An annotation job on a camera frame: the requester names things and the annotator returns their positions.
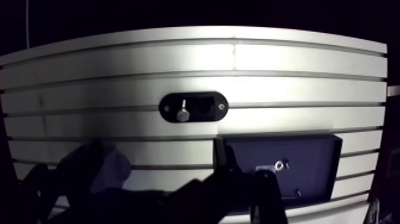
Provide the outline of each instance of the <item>screw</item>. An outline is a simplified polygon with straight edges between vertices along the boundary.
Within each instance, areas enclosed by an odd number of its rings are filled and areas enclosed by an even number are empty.
[[[224,104],[220,104],[220,105],[218,105],[218,109],[220,109],[220,110],[224,110],[224,109],[225,109],[225,105],[224,105]]]
[[[296,188],[295,193],[297,196],[301,196],[301,191],[299,188]]]

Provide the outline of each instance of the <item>curved white panel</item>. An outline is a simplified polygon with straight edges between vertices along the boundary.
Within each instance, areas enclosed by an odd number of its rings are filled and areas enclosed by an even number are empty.
[[[41,163],[58,163],[84,142],[8,141],[11,157]]]
[[[211,44],[103,49],[3,69],[0,71],[0,89],[91,77],[215,70],[304,71],[386,77],[387,59],[274,45]]]
[[[368,203],[338,210],[326,211],[320,214],[309,214],[302,217],[289,219],[290,224],[362,224],[364,223]]]
[[[172,92],[206,91],[223,94],[230,104],[285,105],[386,101],[384,82],[242,76],[97,81],[3,94],[1,102],[5,113],[127,107],[158,105],[164,96]]]
[[[349,194],[368,191],[371,188],[373,174],[359,176],[357,178],[344,179],[336,181],[333,186],[331,198],[343,197]]]
[[[24,179],[33,168],[32,164],[14,163],[18,179]],[[175,191],[192,179],[204,180],[213,173],[213,169],[198,170],[132,170],[123,188],[133,191],[157,189]],[[336,181],[332,197],[338,198],[368,191],[371,188],[373,174],[357,178]]]
[[[200,181],[214,172],[202,170],[132,170],[123,188],[132,191],[162,190],[175,191],[193,179]]]
[[[215,44],[80,52],[1,70],[0,89],[102,76],[233,70],[233,49],[233,45]]]
[[[345,157],[339,160],[337,177],[375,170],[378,153]]]
[[[387,63],[383,57],[325,49],[235,45],[236,70],[309,71],[386,77]]]
[[[57,163],[83,144],[84,142],[8,142],[12,158],[45,163]],[[115,142],[115,147],[135,166],[213,163],[212,141]]]
[[[160,29],[145,29],[108,33],[85,38],[73,39],[38,46],[24,51],[15,52],[0,57],[0,65],[28,60],[46,55],[82,49],[97,48],[100,46],[121,45],[124,43],[140,43],[163,40],[182,39],[257,39],[280,40],[305,43],[318,43],[336,45],[348,48],[363,49],[386,53],[383,43],[350,38],[346,36],[327,33],[309,32],[303,30],[290,30],[269,27],[243,27],[243,26],[197,26],[197,27],[171,27]]]
[[[342,138],[342,154],[358,153],[380,148],[382,130],[369,132],[339,133],[336,136]]]
[[[367,198],[368,198],[368,194],[363,194],[363,195],[352,197],[352,198],[346,198],[346,199],[343,199],[340,201],[330,201],[328,203],[317,204],[314,206],[301,207],[298,209],[289,209],[289,210],[286,210],[286,216],[287,217],[296,217],[296,216],[302,216],[305,214],[336,209],[339,207],[348,206],[351,204],[367,201]],[[250,222],[251,222],[250,215],[242,214],[242,215],[237,215],[237,216],[226,216],[220,221],[220,224],[222,224],[222,223],[223,224],[250,223]]]
[[[372,127],[384,107],[231,109],[219,122],[174,124],[155,112],[7,117],[8,136],[178,136]]]
[[[358,153],[379,148],[381,130],[336,134],[343,139],[342,154]],[[124,154],[132,165],[189,165],[212,164],[213,142],[207,141],[160,141],[160,142],[113,142],[116,149]],[[11,157],[17,160],[57,163],[84,142],[45,142],[45,141],[9,141]],[[351,163],[351,158],[341,161]],[[358,163],[351,166],[349,172],[369,171],[374,163],[361,164],[368,169],[359,169]],[[346,175],[346,170],[338,172],[338,176]]]

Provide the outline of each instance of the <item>metal knob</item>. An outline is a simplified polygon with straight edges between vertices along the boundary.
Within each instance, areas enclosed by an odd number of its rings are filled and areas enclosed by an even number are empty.
[[[190,118],[190,113],[186,109],[186,100],[182,101],[182,108],[176,114],[176,119],[180,122],[186,122]]]

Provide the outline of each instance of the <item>white slatted wall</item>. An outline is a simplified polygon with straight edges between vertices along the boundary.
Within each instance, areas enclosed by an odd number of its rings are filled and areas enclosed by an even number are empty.
[[[124,188],[173,191],[213,172],[218,134],[335,133],[343,147],[332,201],[287,215],[360,203],[382,136],[384,53],[384,44],[298,30],[181,27],[7,55],[0,89],[15,171],[23,179],[35,163],[55,165],[88,139],[106,137],[139,167]],[[222,93],[227,116],[172,124],[157,111],[169,93],[199,91]],[[58,204],[68,205],[65,198]]]

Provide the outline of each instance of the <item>horizontal groove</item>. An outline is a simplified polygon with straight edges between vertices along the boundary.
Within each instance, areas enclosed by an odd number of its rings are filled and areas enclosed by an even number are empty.
[[[5,89],[5,93],[27,91],[31,89],[54,88],[60,86],[85,84],[88,82],[109,82],[110,80],[141,80],[141,79],[176,79],[188,77],[224,77],[224,76],[252,76],[252,77],[309,77],[320,79],[345,79],[371,82],[382,82],[381,77],[357,76],[353,74],[317,73],[304,71],[171,71],[160,73],[118,74],[113,76],[90,77],[85,79],[64,80],[51,83],[39,83],[30,86],[19,86]]]
[[[55,162],[45,161],[32,161],[32,160],[19,160],[12,159],[13,163],[23,164],[45,164],[48,166],[57,166]],[[191,164],[191,165],[151,165],[151,166],[131,166],[132,170],[202,170],[202,169],[213,169],[212,164]]]
[[[379,107],[383,102],[243,102],[229,104],[229,109],[246,108],[296,108],[296,107]],[[69,114],[91,114],[91,113],[123,113],[140,111],[158,111],[158,105],[127,106],[127,107],[98,107],[71,110],[47,110],[32,112],[5,113],[4,117],[29,117],[29,116],[50,116]]]
[[[158,111],[157,105],[131,106],[131,107],[100,107],[72,110],[48,110],[34,112],[5,113],[5,117],[27,117],[27,116],[46,116],[46,115],[69,115],[69,114],[91,114],[91,113],[123,113],[140,111]]]
[[[35,58],[29,58],[13,63],[2,64],[5,67],[19,66],[24,63],[30,63],[35,60],[42,60],[46,58],[63,57],[80,52],[95,52],[102,50],[120,49],[120,48],[142,48],[152,46],[176,46],[176,45],[212,45],[212,44],[241,44],[241,45],[274,45],[274,46],[294,46],[302,48],[313,48],[313,49],[327,49],[331,51],[342,51],[356,54],[372,55],[377,57],[384,57],[384,54],[375,51],[369,51],[358,48],[349,48],[345,46],[329,45],[323,43],[309,43],[309,42],[297,42],[297,41],[280,41],[280,40],[265,40],[265,39],[239,39],[239,38],[193,38],[193,39],[170,39],[170,40],[158,40],[158,41],[143,41],[136,43],[120,43],[108,46],[97,46],[93,48],[77,49],[73,51],[64,51],[49,55],[43,55]]]
[[[367,132],[370,130],[380,130],[381,126],[376,127],[356,127],[334,130],[303,130],[296,132],[276,132],[276,133],[247,133],[247,134],[231,134],[222,135],[223,137],[235,136],[294,136],[294,135],[323,135],[323,134],[339,134],[351,132]],[[153,137],[98,137],[103,141],[113,142],[163,142],[163,141],[200,141],[213,140],[217,135],[186,135],[186,136],[153,136]],[[86,142],[91,141],[93,137],[12,137],[9,136],[9,141],[49,141],[49,142]]]
[[[12,159],[13,163],[23,163],[23,164],[32,164],[32,165],[37,165],[37,164],[45,164],[48,166],[57,166],[58,163],[54,162],[44,162],[44,161],[32,161],[32,160],[19,160],[19,159]]]
[[[360,195],[363,195],[363,194],[369,194],[369,193],[370,193],[370,191],[361,191],[361,192],[359,192],[359,193],[349,194],[349,195],[346,195],[346,196],[341,196],[341,197],[333,198],[333,199],[331,199],[330,201],[340,201],[340,200],[343,200],[343,199],[352,198],[352,197],[357,197],[357,196],[360,196]]]
[[[132,166],[132,170],[202,170],[213,168],[212,164]]]
[[[367,155],[367,154],[377,153],[377,152],[379,152],[379,149],[367,150],[367,151],[361,151],[361,152],[355,152],[355,153],[344,153],[344,154],[341,154],[340,157],[346,158],[346,157],[353,157],[353,156],[358,156],[358,155]]]
[[[360,177],[360,176],[370,175],[370,174],[373,174],[373,173],[375,173],[375,170],[362,172],[362,173],[356,173],[356,174],[347,175],[347,176],[341,176],[341,177],[336,178],[336,181],[341,181],[341,180],[351,179],[351,178],[357,178],[357,177]]]
[[[294,108],[294,107],[378,107],[384,102],[236,102],[235,108]]]

